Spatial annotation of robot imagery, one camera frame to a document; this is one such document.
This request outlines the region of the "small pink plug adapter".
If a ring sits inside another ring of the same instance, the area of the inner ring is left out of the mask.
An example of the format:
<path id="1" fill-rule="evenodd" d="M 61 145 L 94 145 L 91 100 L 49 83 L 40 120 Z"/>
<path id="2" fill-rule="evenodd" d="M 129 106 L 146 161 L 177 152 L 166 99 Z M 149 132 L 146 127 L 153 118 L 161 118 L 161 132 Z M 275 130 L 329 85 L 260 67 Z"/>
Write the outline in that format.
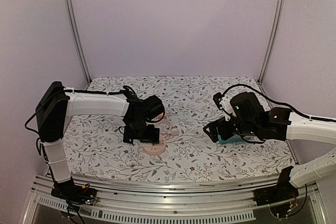
<path id="1" fill-rule="evenodd" d="M 159 114 L 154 120 L 155 121 L 160 121 L 160 120 L 164 120 L 164 119 L 167 119 L 167 113 L 166 112 Z"/>

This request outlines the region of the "teal power strip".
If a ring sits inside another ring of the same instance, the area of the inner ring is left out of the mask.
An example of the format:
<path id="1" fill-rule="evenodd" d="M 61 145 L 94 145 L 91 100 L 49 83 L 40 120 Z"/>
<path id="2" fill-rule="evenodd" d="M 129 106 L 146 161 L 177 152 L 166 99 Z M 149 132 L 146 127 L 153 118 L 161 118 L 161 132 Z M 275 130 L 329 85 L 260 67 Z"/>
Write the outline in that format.
<path id="1" fill-rule="evenodd" d="M 228 144 L 228 143 L 237 143 L 237 142 L 243 142 L 243 138 L 239 135 L 233 135 L 228 139 L 224 139 L 220 135 L 217 137 L 219 144 Z"/>

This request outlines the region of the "round pink socket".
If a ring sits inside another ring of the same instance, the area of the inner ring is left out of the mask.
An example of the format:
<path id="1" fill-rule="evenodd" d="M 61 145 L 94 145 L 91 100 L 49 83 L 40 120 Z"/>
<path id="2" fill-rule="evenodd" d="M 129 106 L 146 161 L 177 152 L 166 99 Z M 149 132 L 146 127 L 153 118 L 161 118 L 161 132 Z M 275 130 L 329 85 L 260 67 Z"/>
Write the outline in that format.
<path id="1" fill-rule="evenodd" d="M 166 139 L 160 134 L 158 144 L 147 145 L 143 149 L 148 155 L 157 156 L 163 154 L 166 150 Z"/>

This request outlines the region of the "white cube socket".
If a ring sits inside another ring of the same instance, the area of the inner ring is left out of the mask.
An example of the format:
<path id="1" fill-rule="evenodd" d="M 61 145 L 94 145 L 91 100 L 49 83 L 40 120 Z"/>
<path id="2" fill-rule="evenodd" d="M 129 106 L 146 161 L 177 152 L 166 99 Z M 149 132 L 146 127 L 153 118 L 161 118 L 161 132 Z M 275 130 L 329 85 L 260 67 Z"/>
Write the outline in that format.
<path id="1" fill-rule="evenodd" d="M 139 146 L 142 147 L 142 148 L 146 148 L 146 147 L 153 147 L 153 146 L 156 146 L 157 144 L 153 144 L 153 143 L 142 143 L 142 142 L 139 142 Z"/>

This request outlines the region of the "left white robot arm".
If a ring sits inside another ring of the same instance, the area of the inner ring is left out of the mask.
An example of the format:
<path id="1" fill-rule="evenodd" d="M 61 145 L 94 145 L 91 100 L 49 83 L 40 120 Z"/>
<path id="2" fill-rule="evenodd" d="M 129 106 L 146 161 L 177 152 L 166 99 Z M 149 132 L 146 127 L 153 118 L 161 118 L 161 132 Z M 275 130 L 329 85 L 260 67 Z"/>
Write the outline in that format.
<path id="1" fill-rule="evenodd" d="M 160 142 L 160 130 L 155 123 L 164 118 L 165 108 L 157 96 L 139 98 L 130 86 L 117 92 L 103 92 L 76 90 L 64 87 L 60 81 L 53 82 L 24 127 L 37 134 L 46 163 L 58 183 L 57 190 L 67 200 L 77 197 L 78 188 L 71 183 L 62 139 L 69 121 L 78 115 L 120 117 L 124 123 L 123 142 L 132 144 L 137 140 L 156 145 Z"/>

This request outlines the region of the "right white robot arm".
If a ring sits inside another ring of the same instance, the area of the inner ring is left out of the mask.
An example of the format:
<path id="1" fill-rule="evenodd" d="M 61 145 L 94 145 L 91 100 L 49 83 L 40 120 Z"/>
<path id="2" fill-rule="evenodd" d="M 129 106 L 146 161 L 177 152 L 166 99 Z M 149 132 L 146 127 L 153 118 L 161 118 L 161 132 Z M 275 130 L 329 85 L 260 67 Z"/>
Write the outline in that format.
<path id="1" fill-rule="evenodd" d="M 231 100 L 217 93 L 213 100 L 225 113 L 203 128 L 214 143 L 238 136 L 242 140 L 255 137 L 260 141 L 307 140 L 335 144 L 335 119 L 303 115 L 288 105 L 266 111 L 253 92 L 240 93 Z M 284 168 L 278 185 L 271 190 L 271 196 L 276 201 L 282 201 L 291 194 L 292 187 L 301 187 L 334 172 L 335 150 L 331 150 L 302 165 Z"/>

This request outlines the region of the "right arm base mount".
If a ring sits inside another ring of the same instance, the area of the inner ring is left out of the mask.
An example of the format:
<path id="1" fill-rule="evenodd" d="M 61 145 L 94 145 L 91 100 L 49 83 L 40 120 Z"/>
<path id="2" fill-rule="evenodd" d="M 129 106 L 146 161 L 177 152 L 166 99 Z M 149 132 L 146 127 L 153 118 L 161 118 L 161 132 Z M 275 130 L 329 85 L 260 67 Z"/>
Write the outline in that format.
<path id="1" fill-rule="evenodd" d="M 284 205 L 270 207 L 271 214 L 278 218 L 287 218 L 290 216 L 294 207 L 296 207 L 298 189 L 290 181 L 290 172 L 293 166 L 281 170 L 277 183 L 273 186 L 255 189 L 253 191 L 253 201 L 257 206 L 264 206 L 286 201 Z"/>

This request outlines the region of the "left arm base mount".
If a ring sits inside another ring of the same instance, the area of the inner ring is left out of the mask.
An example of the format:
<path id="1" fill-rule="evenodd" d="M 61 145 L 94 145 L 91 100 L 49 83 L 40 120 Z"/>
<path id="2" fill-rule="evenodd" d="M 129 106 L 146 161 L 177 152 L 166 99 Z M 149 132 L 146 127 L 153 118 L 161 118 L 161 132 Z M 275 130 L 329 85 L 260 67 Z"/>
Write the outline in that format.
<path id="1" fill-rule="evenodd" d="M 53 170 L 49 166 L 49 171 L 53 180 L 53 188 L 51 195 L 53 197 L 63 199 L 66 201 L 67 218 L 72 223 L 78 223 L 73 220 L 73 216 L 70 215 L 70 211 L 73 210 L 79 217 L 81 223 L 85 223 L 83 217 L 79 213 L 81 205 L 93 205 L 96 201 L 97 190 L 92 188 L 89 183 L 82 186 L 76 185 L 72 177 L 66 182 L 59 183 L 54 177 Z"/>

